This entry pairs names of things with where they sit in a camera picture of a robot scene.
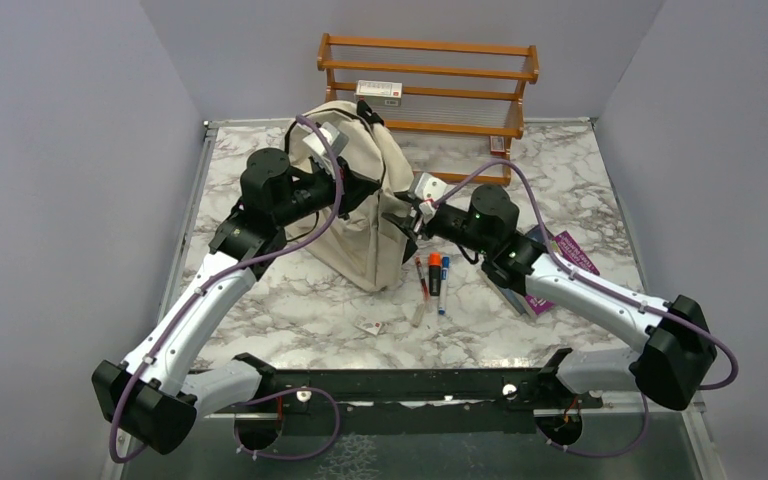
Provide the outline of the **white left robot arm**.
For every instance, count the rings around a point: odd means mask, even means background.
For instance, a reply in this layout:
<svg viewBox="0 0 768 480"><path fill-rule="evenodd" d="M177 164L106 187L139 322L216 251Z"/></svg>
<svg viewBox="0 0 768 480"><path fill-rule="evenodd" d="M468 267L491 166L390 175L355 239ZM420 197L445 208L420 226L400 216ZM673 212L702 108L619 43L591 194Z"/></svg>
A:
<svg viewBox="0 0 768 480"><path fill-rule="evenodd" d="M262 278L273 261L298 250L288 246L286 226L330 211L305 238L311 243L337 217L345 217L380 190L382 182L352 170L338 158L328 167L315 160L303 170L281 149L249 156L240 176L241 196L220 224L193 281L155 329L121 362L101 362L92 384L110 422L109 453L116 463L132 460L119 452L126 432L160 454L176 449L196 420L234 403L250 410L273 401L268 365L242 357L194 374L191 367L222 319Z"/></svg>

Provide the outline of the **beige canvas backpack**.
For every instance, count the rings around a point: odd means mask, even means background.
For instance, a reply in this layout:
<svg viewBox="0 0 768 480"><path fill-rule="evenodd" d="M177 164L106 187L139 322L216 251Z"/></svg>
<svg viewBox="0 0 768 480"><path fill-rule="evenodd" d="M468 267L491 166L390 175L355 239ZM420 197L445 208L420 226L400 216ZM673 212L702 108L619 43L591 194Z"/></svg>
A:
<svg viewBox="0 0 768 480"><path fill-rule="evenodd" d="M416 247L384 215L409 213L409 204L396 194L411 186L411 165L381 117L366 105L335 100L310 110L306 117L320 125L329 123L345 134L348 142L340 156L352 172L380 185L346 220L334 220L305 250L367 292L395 285L402 264Z"/></svg>

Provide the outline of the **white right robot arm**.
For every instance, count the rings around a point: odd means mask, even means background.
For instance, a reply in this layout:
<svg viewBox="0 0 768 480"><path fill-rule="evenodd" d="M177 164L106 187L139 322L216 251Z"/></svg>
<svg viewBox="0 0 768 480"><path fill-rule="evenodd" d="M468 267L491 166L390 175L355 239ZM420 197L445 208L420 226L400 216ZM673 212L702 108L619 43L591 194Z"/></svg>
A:
<svg viewBox="0 0 768 480"><path fill-rule="evenodd" d="M396 196L410 203L410 213L383 217L409 239L439 237L472 250L482 255L481 269L495 285L545 299L624 342L620 349L567 354L537 380L545 404L560 407L588 391L638 391L680 411L700 390L717 352L692 298L639 294L554 256L519 231L519 208L500 186L479 186L466 210L442 204L431 212L431 195Z"/></svg>

